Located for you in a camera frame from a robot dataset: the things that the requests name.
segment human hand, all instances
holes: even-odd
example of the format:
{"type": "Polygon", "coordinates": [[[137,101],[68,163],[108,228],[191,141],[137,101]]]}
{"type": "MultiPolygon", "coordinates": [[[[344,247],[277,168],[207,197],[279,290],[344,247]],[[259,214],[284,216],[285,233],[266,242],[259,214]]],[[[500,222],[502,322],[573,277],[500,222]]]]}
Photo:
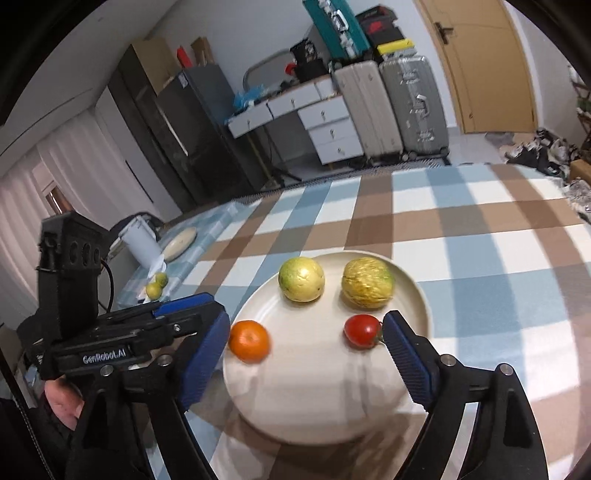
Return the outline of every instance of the human hand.
{"type": "Polygon", "coordinates": [[[56,417],[70,430],[75,430],[84,407],[84,400],[66,377],[47,380],[45,397],[56,417]]]}

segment dark cabinet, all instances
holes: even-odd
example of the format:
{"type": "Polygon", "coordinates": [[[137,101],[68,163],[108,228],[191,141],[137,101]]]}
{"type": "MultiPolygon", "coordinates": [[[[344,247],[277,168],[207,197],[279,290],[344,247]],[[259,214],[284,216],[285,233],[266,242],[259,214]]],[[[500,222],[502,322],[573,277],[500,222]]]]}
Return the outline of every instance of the dark cabinet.
{"type": "Polygon", "coordinates": [[[182,70],[157,95],[130,47],[109,90],[146,159],[183,212],[256,193],[262,159],[225,126],[233,91],[217,65],[182,70]]]}
{"type": "Polygon", "coordinates": [[[214,64],[183,70],[157,98],[188,165],[217,201],[258,192],[268,180],[248,139],[234,139],[225,125],[233,98],[214,64]]]}

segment checkered tablecloth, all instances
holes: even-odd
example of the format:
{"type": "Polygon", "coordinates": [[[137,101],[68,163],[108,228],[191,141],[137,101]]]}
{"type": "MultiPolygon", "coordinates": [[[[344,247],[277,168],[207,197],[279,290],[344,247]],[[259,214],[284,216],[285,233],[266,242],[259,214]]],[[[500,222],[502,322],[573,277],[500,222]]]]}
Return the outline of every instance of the checkered tablecloth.
{"type": "MultiPolygon", "coordinates": [[[[166,247],[168,242],[180,232],[192,226],[197,229],[197,238],[180,257],[167,264],[168,285],[160,300],[170,300],[172,294],[176,294],[178,297],[178,292],[182,297],[188,295],[185,293],[186,289],[183,288],[183,281],[201,255],[216,241],[220,233],[238,218],[238,215],[241,213],[247,215],[250,211],[251,207],[246,207],[238,202],[230,202],[184,220],[167,231],[159,242],[162,248],[166,247]]],[[[138,294],[146,286],[147,276],[148,270],[144,267],[139,267],[134,272],[124,289],[117,295],[117,304],[120,308],[133,307],[138,304],[138,294]]]]}
{"type": "MultiPolygon", "coordinates": [[[[183,293],[208,291],[233,318],[286,259],[343,249],[386,255],[419,283],[440,353],[515,367],[550,478],[563,479],[591,440],[591,230],[552,181],[522,167],[466,166],[278,193],[226,228],[183,293]]],[[[220,370],[187,415],[220,480],[391,480],[425,418],[397,411],[343,445],[282,445],[240,418],[220,370]]],[[[474,416],[467,409],[445,478],[457,478],[474,416]]],[[[157,447],[150,453],[165,480],[157,447]]]]}

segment orange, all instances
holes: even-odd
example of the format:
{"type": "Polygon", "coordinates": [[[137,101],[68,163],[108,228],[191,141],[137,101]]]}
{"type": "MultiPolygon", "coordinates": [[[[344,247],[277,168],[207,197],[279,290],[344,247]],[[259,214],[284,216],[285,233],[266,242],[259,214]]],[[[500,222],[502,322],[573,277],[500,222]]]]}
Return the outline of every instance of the orange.
{"type": "Polygon", "coordinates": [[[267,329],[254,320],[237,322],[230,330],[230,351],[247,364],[262,362],[271,351],[267,329]]]}

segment cherry tomato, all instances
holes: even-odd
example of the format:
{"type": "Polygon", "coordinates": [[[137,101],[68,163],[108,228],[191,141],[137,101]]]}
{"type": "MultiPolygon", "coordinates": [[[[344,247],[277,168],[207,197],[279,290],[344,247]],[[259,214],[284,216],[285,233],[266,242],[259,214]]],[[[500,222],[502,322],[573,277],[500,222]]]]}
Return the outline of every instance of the cherry tomato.
{"type": "Polygon", "coordinates": [[[345,336],[354,346],[372,348],[382,337],[382,325],[372,315],[353,315],[345,322],[345,336]]]}

